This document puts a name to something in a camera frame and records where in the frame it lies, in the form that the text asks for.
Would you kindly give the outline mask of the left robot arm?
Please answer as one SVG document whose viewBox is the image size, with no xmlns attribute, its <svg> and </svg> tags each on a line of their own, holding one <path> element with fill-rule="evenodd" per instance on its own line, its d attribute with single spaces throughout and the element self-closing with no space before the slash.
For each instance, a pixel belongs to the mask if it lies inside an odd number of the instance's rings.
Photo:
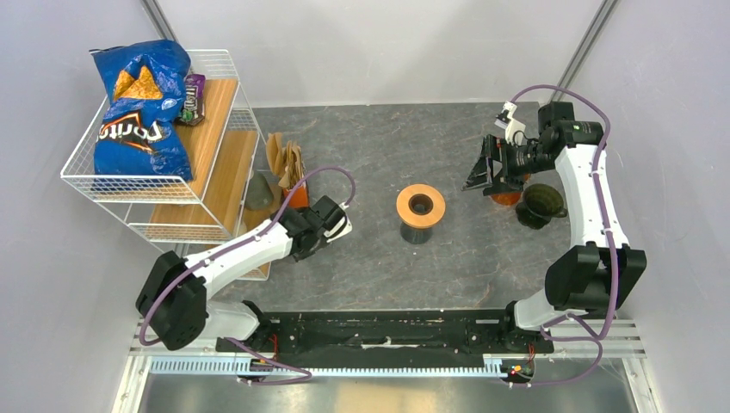
<svg viewBox="0 0 730 413">
<path fill-rule="evenodd" d="M 265 348 L 270 329 L 251 303 L 220 303 L 224 287 L 283 258 L 300 261 L 347 235 L 347 204 L 328 196 L 312 206 L 285 206 L 244 235 L 210 250 L 179 256 L 171 250 L 154 262 L 135 302 L 143 318 L 139 341 L 169 351 L 200 338 L 236 338 L 248 350 Z"/>
</svg>

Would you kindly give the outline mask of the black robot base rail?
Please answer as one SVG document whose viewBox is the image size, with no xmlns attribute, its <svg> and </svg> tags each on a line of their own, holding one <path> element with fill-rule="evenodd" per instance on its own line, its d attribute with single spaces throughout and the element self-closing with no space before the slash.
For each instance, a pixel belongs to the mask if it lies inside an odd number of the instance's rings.
<svg viewBox="0 0 730 413">
<path fill-rule="evenodd" d="M 243 343 L 303 368 L 479 367 L 486 354 L 554 351 L 505 309 L 265 312 Z"/>
</svg>

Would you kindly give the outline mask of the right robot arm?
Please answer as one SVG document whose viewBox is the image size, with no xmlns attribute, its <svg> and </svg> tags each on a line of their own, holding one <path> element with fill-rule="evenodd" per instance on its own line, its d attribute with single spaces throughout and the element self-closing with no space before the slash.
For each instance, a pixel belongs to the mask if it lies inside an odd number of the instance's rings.
<svg viewBox="0 0 730 413">
<path fill-rule="evenodd" d="M 609 323 L 647 266 L 644 250 L 631 247 L 622 230 L 606 176 L 607 123 L 576 120 L 570 102 L 538 110 L 536 138 L 507 101 L 495 117 L 503 134 L 487 134 L 462 190 L 484 196 L 519 193 L 523 223 L 541 227 L 565 215 L 570 247 L 547 270 L 544 287 L 510 303 L 497 328 L 498 344 L 520 351 L 531 338 L 584 315 Z"/>
</svg>

